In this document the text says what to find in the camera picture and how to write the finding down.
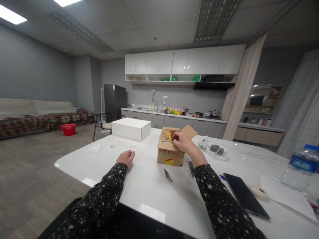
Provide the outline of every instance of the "cardboard box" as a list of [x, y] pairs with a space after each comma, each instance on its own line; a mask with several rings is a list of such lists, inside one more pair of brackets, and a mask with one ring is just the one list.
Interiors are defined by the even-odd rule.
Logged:
[[151, 121], [123, 118], [112, 122], [112, 134], [141, 141], [151, 133]]
[[184, 129], [180, 130], [178, 128], [163, 127], [160, 136], [159, 143], [157, 145], [157, 163], [182, 166], [184, 161], [185, 153], [181, 152], [174, 144], [171, 139], [173, 134], [177, 131], [181, 131], [192, 139], [198, 133], [189, 125]]

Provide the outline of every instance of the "blue bottle label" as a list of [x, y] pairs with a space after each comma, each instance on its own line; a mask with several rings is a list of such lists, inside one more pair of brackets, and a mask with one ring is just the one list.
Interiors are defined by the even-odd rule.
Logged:
[[290, 165], [295, 168], [301, 169], [306, 172], [315, 173], [319, 168], [319, 162], [315, 160], [305, 159], [300, 156], [294, 155], [292, 156]]

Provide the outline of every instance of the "water bottle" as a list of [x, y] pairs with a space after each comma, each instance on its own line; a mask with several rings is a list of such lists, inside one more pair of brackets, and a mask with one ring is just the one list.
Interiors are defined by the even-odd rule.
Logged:
[[286, 171], [281, 177], [281, 183], [299, 192], [306, 190], [310, 177], [319, 168], [319, 147], [306, 144], [304, 149], [293, 153]]

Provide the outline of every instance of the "white box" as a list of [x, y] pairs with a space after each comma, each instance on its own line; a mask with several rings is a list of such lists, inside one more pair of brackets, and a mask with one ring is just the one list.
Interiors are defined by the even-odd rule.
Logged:
[[141, 141], [151, 133], [151, 121], [123, 118], [112, 122], [112, 134]]

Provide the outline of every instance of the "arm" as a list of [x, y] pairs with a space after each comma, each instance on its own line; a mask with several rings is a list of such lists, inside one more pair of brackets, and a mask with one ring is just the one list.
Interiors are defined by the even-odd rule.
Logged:
[[193, 160], [197, 184], [216, 237], [266, 238], [220, 181], [218, 175], [207, 163], [203, 152], [186, 134], [182, 132], [175, 134], [172, 137], [173, 143]]
[[93, 238], [105, 228], [120, 200], [126, 171], [134, 156], [135, 152], [131, 150], [122, 153], [101, 182], [72, 208], [51, 238]]

